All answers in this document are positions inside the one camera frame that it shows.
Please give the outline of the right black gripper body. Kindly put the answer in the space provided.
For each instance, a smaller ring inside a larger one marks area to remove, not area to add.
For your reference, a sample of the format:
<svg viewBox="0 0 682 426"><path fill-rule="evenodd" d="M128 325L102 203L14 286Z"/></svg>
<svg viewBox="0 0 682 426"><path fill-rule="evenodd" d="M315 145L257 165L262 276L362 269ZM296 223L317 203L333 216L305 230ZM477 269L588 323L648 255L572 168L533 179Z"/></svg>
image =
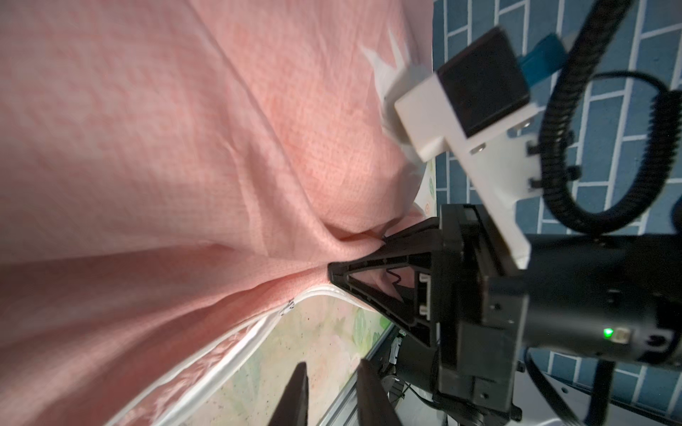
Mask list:
<svg viewBox="0 0 682 426"><path fill-rule="evenodd" d="M559 418L576 420L535 348L597 360L589 421L607 419L618 363L681 366L679 234L535 235L520 270L481 207L449 206L394 242L427 327L403 343L398 375L460 419L511 415L523 364Z"/></svg>

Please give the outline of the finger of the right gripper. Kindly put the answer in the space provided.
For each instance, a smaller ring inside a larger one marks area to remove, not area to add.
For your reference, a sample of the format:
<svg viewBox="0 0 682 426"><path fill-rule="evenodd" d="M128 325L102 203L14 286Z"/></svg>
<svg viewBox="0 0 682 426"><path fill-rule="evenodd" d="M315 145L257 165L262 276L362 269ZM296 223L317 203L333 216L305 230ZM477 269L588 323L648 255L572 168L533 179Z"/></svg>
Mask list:
<svg viewBox="0 0 682 426"><path fill-rule="evenodd" d="M385 316L424 346L436 344L433 257L442 247L440 221L428 218L383 239L375 252L328 265L334 286Z"/></svg>

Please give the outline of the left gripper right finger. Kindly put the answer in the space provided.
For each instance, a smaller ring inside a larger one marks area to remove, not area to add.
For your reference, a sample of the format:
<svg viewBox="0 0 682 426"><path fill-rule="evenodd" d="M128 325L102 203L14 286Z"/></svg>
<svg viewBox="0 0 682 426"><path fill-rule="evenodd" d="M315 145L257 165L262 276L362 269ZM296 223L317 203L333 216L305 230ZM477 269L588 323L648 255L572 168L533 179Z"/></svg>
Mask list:
<svg viewBox="0 0 682 426"><path fill-rule="evenodd" d="M401 426L378 373L368 360L361 360L357 368L356 394L360 426Z"/></svg>

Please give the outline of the salmon pink feather pillow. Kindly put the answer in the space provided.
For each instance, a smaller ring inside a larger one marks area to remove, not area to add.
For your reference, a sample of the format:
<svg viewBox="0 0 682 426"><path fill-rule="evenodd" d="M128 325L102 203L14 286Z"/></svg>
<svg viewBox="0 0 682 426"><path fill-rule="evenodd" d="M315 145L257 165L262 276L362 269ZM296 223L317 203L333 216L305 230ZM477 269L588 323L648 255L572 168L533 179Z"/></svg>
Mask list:
<svg viewBox="0 0 682 426"><path fill-rule="evenodd" d="M413 225L431 1L5 1L1 422L153 424Z"/></svg>

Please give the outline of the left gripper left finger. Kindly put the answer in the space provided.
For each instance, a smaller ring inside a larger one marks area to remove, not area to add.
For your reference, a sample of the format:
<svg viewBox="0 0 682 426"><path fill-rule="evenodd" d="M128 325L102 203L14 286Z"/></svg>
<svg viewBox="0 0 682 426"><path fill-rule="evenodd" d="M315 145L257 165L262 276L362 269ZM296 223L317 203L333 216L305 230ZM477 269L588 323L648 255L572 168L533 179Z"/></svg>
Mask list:
<svg viewBox="0 0 682 426"><path fill-rule="evenodd" d="M307 364L300 362L287 383L269 426L307 426L309 379Z"/></svg>

